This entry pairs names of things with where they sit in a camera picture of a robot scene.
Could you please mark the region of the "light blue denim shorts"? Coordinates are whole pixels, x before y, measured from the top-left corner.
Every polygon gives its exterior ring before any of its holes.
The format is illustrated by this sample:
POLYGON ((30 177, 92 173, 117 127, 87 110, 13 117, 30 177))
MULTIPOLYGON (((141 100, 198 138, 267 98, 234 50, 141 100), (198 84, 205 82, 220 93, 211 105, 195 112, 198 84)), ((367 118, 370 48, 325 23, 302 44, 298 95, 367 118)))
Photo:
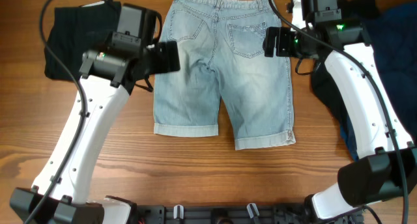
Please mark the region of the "light blue denim shorts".
POLYGON ((154 132, 216 136, 224 105, 236 149, 294 144, 291 63, 263 50, 280 24, 268 0, 173 0, 162 40, 177 43, 180 70, 155 77, 154 132))

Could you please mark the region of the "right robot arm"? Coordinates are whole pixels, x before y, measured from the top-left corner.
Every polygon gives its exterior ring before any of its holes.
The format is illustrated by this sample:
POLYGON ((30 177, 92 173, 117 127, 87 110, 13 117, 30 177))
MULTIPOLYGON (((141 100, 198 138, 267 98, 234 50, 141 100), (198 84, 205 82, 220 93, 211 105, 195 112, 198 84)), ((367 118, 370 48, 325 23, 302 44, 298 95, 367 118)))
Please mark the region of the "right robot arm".
POLYGON ((324 63, 351 120, 358 154, 356 162, 338 171, 334 185, 305 198, 304 223, 329 223, 397 197, 407 222, 409 193, 416 185, 416 146, 384 89, 366 28, 344 18, 337 0, 291 0, 289 10, 301 24, 269 27, 265 55, 324 63))

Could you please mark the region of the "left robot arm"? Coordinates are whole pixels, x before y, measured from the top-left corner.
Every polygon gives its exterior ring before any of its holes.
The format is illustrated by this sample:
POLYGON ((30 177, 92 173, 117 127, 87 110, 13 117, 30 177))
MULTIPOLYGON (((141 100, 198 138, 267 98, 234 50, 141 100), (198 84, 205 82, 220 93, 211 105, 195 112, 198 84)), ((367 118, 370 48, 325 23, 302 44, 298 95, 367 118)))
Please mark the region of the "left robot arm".
POLYGON ((89 199, 91 179, 111 126, 136 83, 180 68, 177 44, 161 42, 162 17, 125 4, 117 29, 86 51, 79 92, 61 136, 30 188, 16 188, 10 207, 24 223, 137 223, 132 201, 89 199))

